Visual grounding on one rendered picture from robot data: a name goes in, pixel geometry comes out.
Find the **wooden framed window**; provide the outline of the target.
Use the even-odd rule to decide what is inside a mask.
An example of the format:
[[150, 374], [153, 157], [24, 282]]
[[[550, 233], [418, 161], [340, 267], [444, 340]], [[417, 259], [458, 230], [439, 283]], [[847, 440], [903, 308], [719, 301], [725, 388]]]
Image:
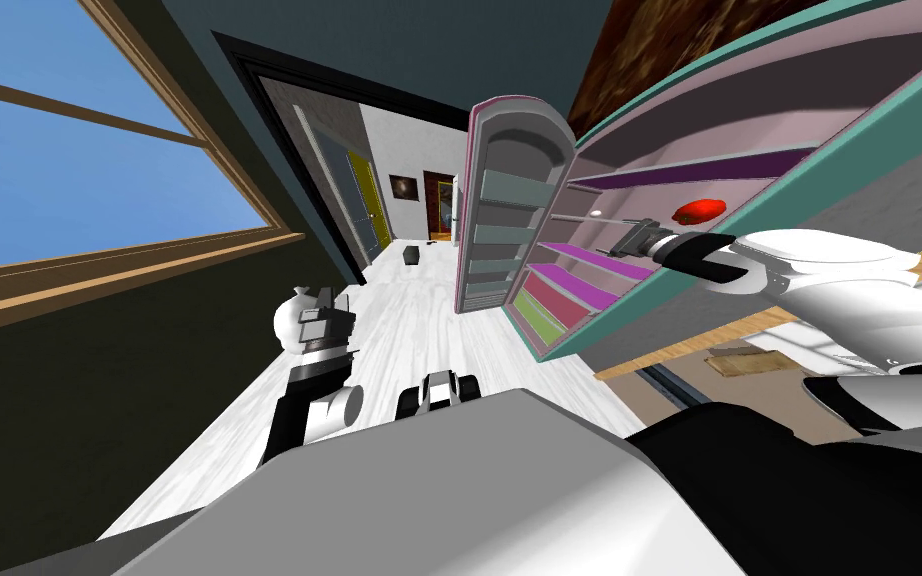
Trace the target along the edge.
[[0, 329], [304, 239], [186, 44], [163, 0], [0, 0]]

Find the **teal fridge with pink inside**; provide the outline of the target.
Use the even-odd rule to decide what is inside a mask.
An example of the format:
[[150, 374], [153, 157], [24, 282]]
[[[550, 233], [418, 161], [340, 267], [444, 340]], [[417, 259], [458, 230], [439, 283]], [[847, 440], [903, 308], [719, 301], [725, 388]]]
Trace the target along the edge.
[[648, 259], [609, 258], [634, 219], [702, 231], [823, 229], [922, 251], [922, 0], [826, 0], [705, 56], [577, 145], [505, 311], [538, 361], [595, 370], [762, 310]]

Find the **flat brown cardboard piece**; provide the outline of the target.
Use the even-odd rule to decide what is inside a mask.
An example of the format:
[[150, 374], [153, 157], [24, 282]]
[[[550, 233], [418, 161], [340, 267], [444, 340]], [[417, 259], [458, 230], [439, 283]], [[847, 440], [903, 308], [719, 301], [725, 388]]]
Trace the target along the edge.
[[711, 352], [704, 362], [726, 378], [800, 368], [797, 362], [776, 349], [733, 348], [712, 349]]

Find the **red tomato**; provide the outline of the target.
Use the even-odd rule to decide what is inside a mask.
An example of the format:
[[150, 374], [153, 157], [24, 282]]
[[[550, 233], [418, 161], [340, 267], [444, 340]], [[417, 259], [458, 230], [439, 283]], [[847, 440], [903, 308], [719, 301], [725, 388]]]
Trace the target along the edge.
[[671, 219], [683, 227], [698, 225], [721, 216], [727, 210], [727, 204], [720, 199], [702, 198], [684, 204], [671, 216]]

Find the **brown door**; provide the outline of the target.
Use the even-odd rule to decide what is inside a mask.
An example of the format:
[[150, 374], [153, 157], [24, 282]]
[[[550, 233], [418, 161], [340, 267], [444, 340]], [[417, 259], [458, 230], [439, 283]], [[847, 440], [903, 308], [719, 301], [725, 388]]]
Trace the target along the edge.
[[454, 177], [438, 172], [423, 172], [426, 222], [431, 241], [450, 241]]

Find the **pink and grey fridge door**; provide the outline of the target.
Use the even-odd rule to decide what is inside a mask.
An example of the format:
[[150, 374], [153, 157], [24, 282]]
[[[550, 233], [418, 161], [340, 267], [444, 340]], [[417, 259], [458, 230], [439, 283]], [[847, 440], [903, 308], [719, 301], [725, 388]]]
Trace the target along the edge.
[[575, 160], [575, 138], [547, 102], [491, 98], [470, 114], [457, 210], [458, 314], [503, 306]]

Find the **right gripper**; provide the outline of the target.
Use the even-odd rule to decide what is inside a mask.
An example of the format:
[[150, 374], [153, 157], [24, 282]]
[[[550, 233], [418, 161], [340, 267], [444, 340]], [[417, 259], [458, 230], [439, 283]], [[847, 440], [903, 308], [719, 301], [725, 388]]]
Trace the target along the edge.
[[640, 220], [623, 220], [631, 228], [609, 249], [609, 256], [623, 258], [627, 256], [646, 257], [649, 250], [659, 241], [675, 232], [662, 227], [659, 221], [643, 218]]

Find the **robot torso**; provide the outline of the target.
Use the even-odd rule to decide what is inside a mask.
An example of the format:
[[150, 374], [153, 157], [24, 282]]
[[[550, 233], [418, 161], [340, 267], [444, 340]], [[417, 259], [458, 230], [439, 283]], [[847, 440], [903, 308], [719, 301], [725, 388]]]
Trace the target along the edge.
[[745, 576], [624, 439], [530, 392], [292, 449], [0, 576]]

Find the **yellow door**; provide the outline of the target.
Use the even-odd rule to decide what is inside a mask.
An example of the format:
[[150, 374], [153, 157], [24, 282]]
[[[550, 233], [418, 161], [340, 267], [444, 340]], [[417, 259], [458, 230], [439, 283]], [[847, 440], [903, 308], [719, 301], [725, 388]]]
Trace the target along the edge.
[[366, 158], [352, 151], [348, 151], [348, 159], [353, 172], [355, 172], [357, 184], [369, 213], [369, 219], [373, 225], [378, 244], [381, 249], [385, 249], [391, 243], [391, 235], [372, 165]]

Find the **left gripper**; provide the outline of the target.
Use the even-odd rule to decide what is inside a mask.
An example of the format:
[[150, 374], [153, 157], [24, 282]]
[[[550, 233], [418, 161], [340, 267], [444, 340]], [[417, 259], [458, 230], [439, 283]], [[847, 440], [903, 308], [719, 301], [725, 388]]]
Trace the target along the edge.
[[297, 312], [297, 343], [300, 353], [343, 347], [355, 329], [356, 315], [351, 311], [346, 292], [320, 291], [307, 297]]

